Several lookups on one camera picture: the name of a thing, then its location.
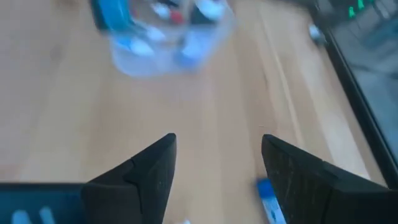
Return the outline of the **black aluminium table frame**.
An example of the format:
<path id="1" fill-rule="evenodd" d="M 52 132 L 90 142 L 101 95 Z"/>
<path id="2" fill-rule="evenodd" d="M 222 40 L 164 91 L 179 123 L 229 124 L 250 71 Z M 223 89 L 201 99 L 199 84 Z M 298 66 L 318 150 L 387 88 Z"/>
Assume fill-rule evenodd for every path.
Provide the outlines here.
<path id="1" fill-rule="evenodd" d="M 355 34 L 331 0 L 307 7 L 386 184 L 398 189 L 398 33 Z"/>

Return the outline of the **clear plastic bin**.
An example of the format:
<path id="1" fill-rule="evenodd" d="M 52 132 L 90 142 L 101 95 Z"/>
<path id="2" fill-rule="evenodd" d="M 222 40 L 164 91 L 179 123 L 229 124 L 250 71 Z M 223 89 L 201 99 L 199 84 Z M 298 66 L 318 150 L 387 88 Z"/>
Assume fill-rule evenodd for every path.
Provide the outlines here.
<path id="1" fill-rule="evenodd" d="M 227 0 L 98 0 L 115 67 L 130 77 L 198 68 L 231 32 Z"/>

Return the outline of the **small green food coloring bottle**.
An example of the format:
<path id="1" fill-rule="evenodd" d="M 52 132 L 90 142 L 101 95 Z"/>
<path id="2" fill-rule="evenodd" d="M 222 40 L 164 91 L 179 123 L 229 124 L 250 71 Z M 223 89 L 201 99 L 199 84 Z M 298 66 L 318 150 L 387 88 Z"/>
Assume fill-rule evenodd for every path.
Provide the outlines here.
<path id="1" fill-rule="evenodd" d="M 311 39 L 316 44 L 322 44 L 325 42 L 325 36 L 324 36 L 323 32 L 315 24 L 310 24 L 308 26 L 308 31 L 309 31 Z"/>

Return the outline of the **black device green light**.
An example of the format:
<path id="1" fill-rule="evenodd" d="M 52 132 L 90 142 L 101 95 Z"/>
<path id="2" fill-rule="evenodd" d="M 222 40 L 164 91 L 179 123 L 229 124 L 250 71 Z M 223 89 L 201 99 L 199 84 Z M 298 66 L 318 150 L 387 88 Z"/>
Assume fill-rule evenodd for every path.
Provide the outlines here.
<path id="1" fill-rule="evenodd" d="M 331 0 L 331 5 L 355 34 L 398 33 L 398 0 Z"/>

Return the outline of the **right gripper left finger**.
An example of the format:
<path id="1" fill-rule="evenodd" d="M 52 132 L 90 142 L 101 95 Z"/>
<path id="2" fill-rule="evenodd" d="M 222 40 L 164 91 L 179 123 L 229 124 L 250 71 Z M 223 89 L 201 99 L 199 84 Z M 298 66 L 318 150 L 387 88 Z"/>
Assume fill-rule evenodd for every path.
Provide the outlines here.
<path id="1" fill-rule="evenodd" d="M 81 191 L 88 224 L 162 224 L 174 179 L 177 137 L 168 133 Z"/>

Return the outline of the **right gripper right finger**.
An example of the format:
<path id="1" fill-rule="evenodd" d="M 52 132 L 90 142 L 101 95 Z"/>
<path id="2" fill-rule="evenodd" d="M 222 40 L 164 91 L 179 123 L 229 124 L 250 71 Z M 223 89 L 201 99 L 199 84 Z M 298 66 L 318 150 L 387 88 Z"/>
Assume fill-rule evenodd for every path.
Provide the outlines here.
<path id="1" fill-rule="evenodd" d="M 398 224 L 398 190 L 271 134 L 263 135 L 261 152 L 287 224 Z"/>

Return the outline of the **small blue food coloring bottle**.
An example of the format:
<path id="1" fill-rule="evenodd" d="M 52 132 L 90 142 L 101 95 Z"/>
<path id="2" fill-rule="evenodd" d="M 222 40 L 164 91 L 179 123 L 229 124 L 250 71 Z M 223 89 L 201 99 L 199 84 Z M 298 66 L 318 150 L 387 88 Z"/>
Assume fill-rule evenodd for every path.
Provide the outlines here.
<path id="1" fill-rule="evenodd" d="M 287 224 L 269 179 L 259 179 L 257 190 L 269 224 Z"/>

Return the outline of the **large red food coloring bottle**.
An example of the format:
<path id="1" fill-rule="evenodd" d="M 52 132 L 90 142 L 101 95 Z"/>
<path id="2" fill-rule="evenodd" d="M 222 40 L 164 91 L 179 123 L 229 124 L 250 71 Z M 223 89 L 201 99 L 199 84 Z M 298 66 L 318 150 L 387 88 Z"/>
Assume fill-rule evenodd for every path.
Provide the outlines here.
<path id="1" fill-rule="evenodd" d="M 171 11 L 170 12 L 170 21 L 173 24 L 180 25 L 185 22 L 185 18 L 180 11 Z"/>

